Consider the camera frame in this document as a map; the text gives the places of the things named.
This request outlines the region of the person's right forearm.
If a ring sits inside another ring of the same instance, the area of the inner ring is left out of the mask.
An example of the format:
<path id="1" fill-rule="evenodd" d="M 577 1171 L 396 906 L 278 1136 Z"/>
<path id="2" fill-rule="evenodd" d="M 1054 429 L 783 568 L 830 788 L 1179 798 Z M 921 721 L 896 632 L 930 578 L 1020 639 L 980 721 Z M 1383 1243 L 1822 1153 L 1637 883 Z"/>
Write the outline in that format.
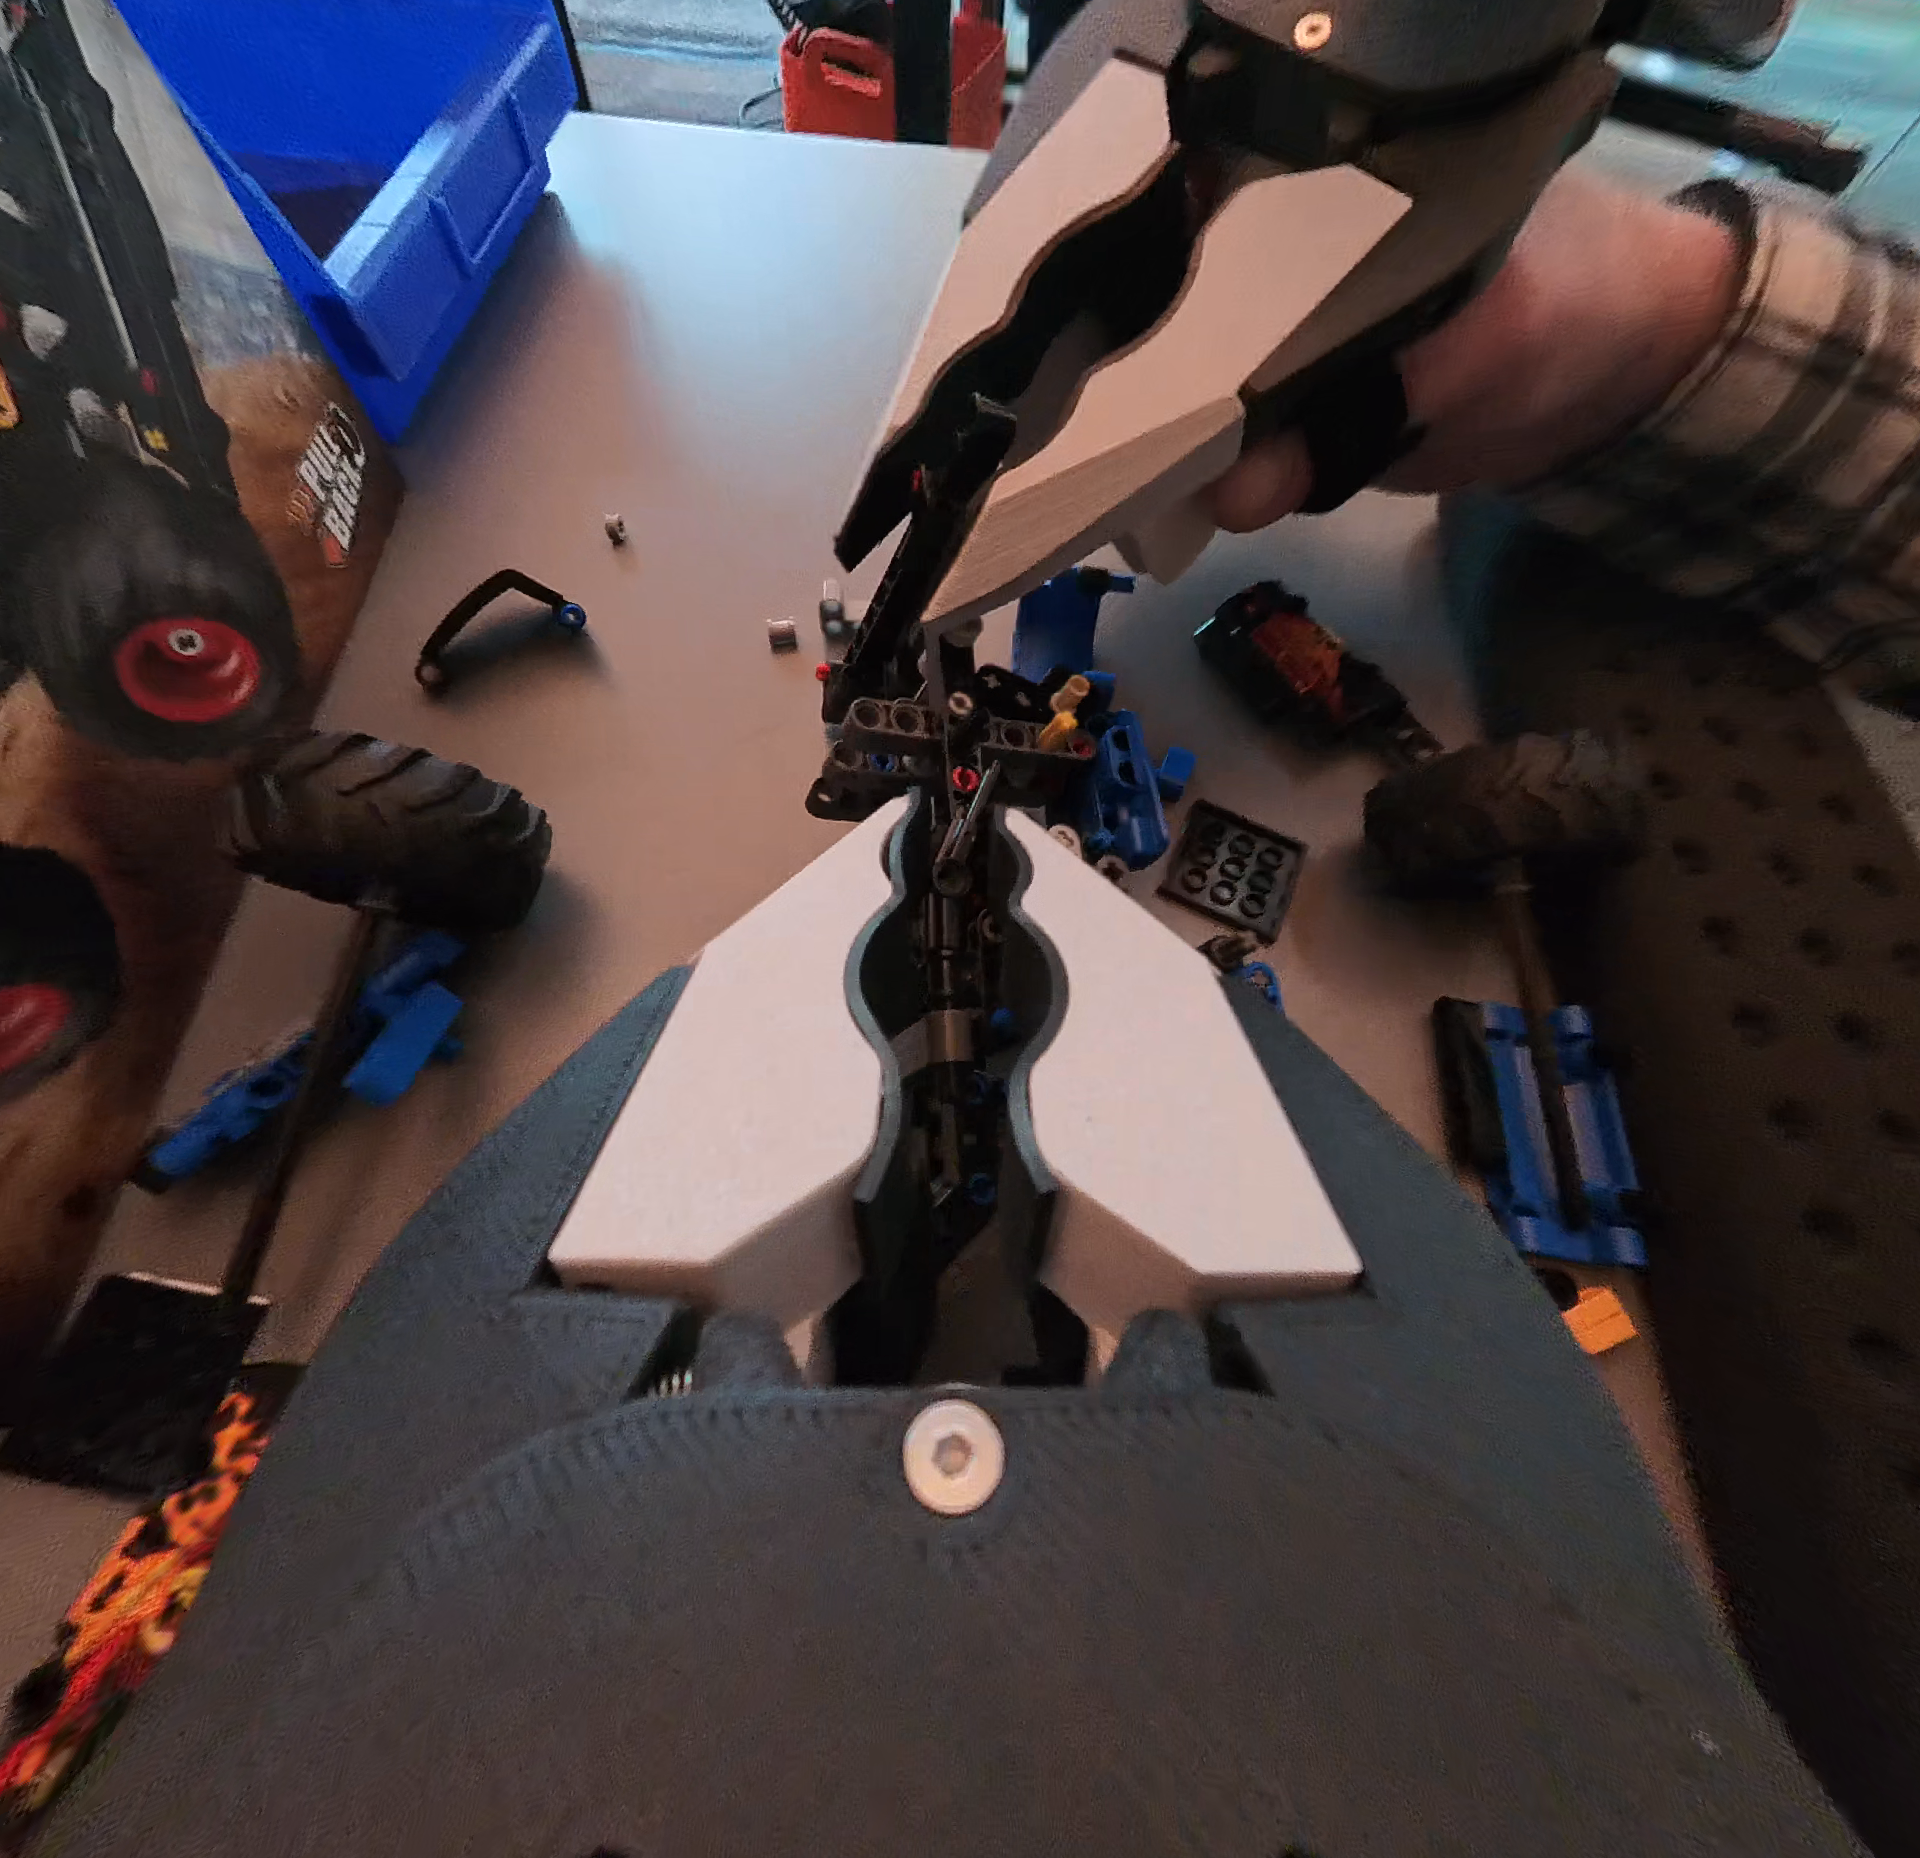
<path id="1" fill-rule="evenodd" d="M 1733 308 L 1663 406 L 1520 502 L 1915 721 L 1915 245 L 1726 177 L 1667 203 L 1733 236 Z"/>

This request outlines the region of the blue storage bin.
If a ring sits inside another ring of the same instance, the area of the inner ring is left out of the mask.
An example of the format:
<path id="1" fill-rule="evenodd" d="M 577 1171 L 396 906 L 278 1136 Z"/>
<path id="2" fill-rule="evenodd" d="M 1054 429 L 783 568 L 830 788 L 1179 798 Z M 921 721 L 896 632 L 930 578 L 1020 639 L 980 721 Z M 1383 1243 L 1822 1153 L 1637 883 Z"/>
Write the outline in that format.
<path id="1" fill-rule="evenodd" d="M 397 443 L 581 100 L 560 0 L 112 0 Z"/>

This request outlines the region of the black plate with round holes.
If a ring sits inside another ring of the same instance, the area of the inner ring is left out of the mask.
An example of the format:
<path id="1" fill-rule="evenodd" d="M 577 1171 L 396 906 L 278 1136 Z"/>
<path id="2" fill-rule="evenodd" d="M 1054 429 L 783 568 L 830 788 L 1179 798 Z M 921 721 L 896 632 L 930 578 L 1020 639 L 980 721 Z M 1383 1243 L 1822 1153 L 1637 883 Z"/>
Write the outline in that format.
<path id="1" fill-rule="evenodd" d="M 1167 851 L 1159 898 L 1272 946 L 1305 865 L 1308 843 L 1198 798 Z"/>

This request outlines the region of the black tyre on axle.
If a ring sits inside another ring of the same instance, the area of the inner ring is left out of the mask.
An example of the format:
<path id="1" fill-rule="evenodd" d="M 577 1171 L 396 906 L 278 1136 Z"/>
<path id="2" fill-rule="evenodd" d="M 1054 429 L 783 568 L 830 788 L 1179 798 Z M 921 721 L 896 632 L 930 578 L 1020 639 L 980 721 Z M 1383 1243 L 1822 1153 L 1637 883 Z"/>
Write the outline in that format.
<path id="1" fill-rule="evenodd" d="M 1533 917 L 1537 871 L 1631 864 L 1648 830 L 1639 768 L 1592 733 L 1524 733 L 1445 752 L 1380 778 L 1360 835 L 1404 891 L 1478 890 L 1493 911 L 1517 982 L 1563 1214 L 1586 1214 L 1573 1159 L 1551 1012 L 1558 991 Z"/>
<path id="2" fill-rule="evenodd" d="M 345 1060 L 353 1000 L 387 924 L 460 937 L 519 928 L 553 847 L 519 791 L 425 747 L 312 731 L 229 794 L 223 841 L 255 880 L 350 911 L 345 950 L 313 1014 L 282 1116 L 218 1286 L 225 1314 L 251 1299 L 313 1118 Z"/>

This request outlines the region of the grey desk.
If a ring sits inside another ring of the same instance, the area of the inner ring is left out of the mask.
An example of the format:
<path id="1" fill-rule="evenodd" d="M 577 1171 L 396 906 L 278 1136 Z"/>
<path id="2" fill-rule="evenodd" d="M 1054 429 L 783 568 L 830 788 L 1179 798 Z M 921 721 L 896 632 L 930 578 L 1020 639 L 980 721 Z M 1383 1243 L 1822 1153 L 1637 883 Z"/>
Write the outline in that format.
<path id="1" fill-rule="evenodd" d="M 397 451 L 406 492 L 321 723 L 417 744 L 551 814 L 528 922 L 475 950 L 466 1046 L 393 1109 L 313 1136 L 260 1288 L 251 1359 L 308 1362 L 417 1204 L 658 972 L 846 836 L 802 814 L 821 764 L 813 618 L 831 535 L 947 261 L 976 154 L 572 116 L 546 197 Z M 606 514 L 629 543 L 610 547 Z M 1282 1002 L 1434 1157 L 1426 1012 L 1507 991 L 1471 910 L 1363 885 L 1367 761 L 1310 761 L 1198 663 L 1216 597 L 1272 574 L 1374 657 L 1449 741 L 1478 737 L 1443 537 L 1424 497 L 1367 493 L 1216 537 L 1174 586 L 1102 610 L 1102 656 L 1195 794 L 1310 843 L 1277 958 Z M 429 701 L 421 641 L 515 566 L 589 610 Z M 766 621 L 791 618 L 775 656 Z M 350 922 L 249 885 L 153 1125 L 305 1019 Z"/>

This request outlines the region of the black panel with orange print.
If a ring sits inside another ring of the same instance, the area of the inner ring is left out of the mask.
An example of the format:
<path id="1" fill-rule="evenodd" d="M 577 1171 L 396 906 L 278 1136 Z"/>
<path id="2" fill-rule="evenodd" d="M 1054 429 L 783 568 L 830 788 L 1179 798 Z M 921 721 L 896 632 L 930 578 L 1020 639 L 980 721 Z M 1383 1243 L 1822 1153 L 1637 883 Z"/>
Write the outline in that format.
<path id="1" fill-rule="evenodd" d="M 48 1654 L 14 1687 L 3 1762 L 7 1850 L 78 1778 L 172 1650 L 298 1380 L 293 1365 L 241 1369 L 212 1413 L 198 1471 L 124 1525 L 67 1607 Z"/>

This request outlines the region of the blue body panel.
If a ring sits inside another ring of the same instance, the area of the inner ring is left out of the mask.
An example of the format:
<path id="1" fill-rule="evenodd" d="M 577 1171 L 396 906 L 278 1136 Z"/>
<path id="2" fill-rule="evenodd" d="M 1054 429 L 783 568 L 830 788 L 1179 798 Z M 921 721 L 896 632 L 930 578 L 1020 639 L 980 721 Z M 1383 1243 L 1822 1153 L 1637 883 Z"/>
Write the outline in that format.
<path id="1" fill-rule="evenodd" d="M 1451 1157 L 1468 1169 L 1517 1253 L 1575 1265 L 1646 1271 L 1646 1199 L 1618 1091 L 1595 1022 L 1554 1007 L 1566 1129 L 1586 1214 L 1563 1214 L 1533 1049 L 1520 1007 L 1438 997 L 1428 1034 Z"/>

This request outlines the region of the toy truck chassis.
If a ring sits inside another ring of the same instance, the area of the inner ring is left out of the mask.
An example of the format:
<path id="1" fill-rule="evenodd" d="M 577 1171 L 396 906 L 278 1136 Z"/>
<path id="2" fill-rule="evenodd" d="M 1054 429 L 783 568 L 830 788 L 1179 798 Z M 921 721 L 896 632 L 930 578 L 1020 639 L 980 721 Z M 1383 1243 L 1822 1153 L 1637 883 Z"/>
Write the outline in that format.
<path id="1" fill-rule="evenodd" d="M 904 1094 L 882 1142 L 881 1216 L 863 1242 L 884 1265 L 908 1248 L 958 1253 L 1001 1206 L 1013 1118 L 1007 1096 L 1046 1007 L 1026 1000 L 1040 955 L 1008 950 L 1015 868 L 1007 814 L 1067 826 L 1093 868 L 1128 873 L 1169 847 L 1167 810 L 1196 768 L 1154 755 L 1090 670 L 1099 603 L 1130 578 L 1068 568 L 1020 607 L 1013 667 L 980 663 L 960 631 L 924 628 L 940 579 L 1013 449 L 1013 411 L 961 396 L 934 443 L 908 444 L 881 497 L 904 502 L 904 537 L 860 624 L 823 667 L 825 764 L 807 813 L 911 813 L 896 847 L 904 907 L 882 918 L 884 963 L 867 985 L 897 1050 Z"/>

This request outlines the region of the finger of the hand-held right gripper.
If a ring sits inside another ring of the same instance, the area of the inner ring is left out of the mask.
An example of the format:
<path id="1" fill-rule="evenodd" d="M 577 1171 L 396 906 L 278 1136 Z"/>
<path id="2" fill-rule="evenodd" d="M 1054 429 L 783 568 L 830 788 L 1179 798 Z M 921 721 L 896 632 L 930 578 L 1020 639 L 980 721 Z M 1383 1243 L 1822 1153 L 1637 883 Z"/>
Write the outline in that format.
<path id="1" fill-rule="evenodd" d="M 1162 584 L 1183 575 L 1213 537 L 1200 493 L 1241 451 L 1245 386 L 1408 211 L 1355 167 L 1235 190 L 1167 314 L 992 480 L 924 626 L 986 616 L 1102 548 Z"/>
<path id="2" fill-rule="evenodd" d="M 1013 411 L 1020 468 L 1059 429 L 1099 347 L 1144 328 L 1122 304 L 1159 300 L 1163 261 L 1146 259 L 1146 288 L 1126 284 L 1130 233 L 1107 222 L 1162 184 L 1169 157 L 1163 71 L 1113 57 L 971 207 L 833 535 L 845 572 L 903 522 L 915 476 L 947 464 L 976 396 Z"/>

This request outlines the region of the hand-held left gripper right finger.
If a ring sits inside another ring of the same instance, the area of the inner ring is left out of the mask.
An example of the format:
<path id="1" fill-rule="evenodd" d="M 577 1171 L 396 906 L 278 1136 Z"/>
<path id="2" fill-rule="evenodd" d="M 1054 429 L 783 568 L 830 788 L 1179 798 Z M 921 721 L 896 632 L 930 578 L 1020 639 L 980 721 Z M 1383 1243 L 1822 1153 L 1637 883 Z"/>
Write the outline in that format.
<path id="1" fill-rule="evenodd" d="M 1032 819 L 1003 826 L 1052 986 L 1025 1081 L 1044 1286 L 1094 1344 L 1149 1313 L 1350 1293 L 1360 1255 L 1213 964 Z"/>

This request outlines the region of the red plastic canister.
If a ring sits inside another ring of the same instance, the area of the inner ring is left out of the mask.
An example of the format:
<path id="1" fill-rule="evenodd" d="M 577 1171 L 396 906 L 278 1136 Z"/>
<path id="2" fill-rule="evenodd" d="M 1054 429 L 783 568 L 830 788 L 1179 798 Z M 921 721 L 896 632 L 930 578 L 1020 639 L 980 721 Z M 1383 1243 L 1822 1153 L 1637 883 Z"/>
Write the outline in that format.
<path id="1" fill-rule="evenodd" d="M 891 47 L 860 32 L 811 26 L 780 43 L 780 125 L 788 135 L 896 141 Z M 956 0 L 949 24 L 952 147 L 992 148 L 1001 126 L 1007 33 L 986 0 Z"/>

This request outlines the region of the toy truck set box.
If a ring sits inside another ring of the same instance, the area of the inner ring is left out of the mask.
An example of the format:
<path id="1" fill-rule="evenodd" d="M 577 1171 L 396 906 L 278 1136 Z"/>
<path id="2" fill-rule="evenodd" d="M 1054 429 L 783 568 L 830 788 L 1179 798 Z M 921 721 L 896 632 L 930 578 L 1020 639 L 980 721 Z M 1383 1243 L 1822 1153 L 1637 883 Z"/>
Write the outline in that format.
<path id="1" fill-rule="evenodd" d="M 3 0 L 3 1369 L 50 1344 L 401 497 L 112 0 Z"/>

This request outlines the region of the person's right hand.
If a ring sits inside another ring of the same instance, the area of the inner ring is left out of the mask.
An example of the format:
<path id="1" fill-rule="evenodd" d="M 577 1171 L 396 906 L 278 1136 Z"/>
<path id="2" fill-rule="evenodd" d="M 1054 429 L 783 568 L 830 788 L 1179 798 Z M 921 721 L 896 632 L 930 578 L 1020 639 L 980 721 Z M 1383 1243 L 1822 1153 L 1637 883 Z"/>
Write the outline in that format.
<path id="1" fill-rule="evenodd" d="M 1257 531 L 1352 492 L 1493 496 L 1571 535 L 1575 486 L 1691 380 L 1737 321 L 1759 203 L 1732 181 L 1670 197 L 1563 169 L 1490 281 L 1391 368 L 1404 416 L 1365 448 L 1328 427 L 1257 438 L 1213 486 L 1214 522 Z"/>

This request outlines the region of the black arch piece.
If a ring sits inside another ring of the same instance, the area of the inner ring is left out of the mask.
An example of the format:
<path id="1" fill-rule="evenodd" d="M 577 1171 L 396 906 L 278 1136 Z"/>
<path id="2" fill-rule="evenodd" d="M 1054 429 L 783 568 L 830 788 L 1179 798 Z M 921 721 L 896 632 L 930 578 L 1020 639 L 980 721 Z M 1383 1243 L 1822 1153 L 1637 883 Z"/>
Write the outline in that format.
<path id="1" fill-rule="evenodd" d="M 494 572 L 466 591 L 417 649 L 416 684 L 439 700 L 510 657 L 581 647 L 587 609 L 515 568 Z"/>

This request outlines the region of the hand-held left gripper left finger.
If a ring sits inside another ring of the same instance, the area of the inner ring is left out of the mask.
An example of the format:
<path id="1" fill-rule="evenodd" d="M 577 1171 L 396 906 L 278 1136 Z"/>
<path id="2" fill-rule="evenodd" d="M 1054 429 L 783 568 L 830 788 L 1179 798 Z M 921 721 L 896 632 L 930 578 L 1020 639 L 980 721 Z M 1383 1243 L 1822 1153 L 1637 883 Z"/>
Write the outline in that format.
<path id="1" fill-rule="evenodd" d="M 700 950 L 546 1253 L 563 1286 L 786 1331 L 854 1286 L 882 1087 L 850 966 L 904 814 L 881 808 Z"/>

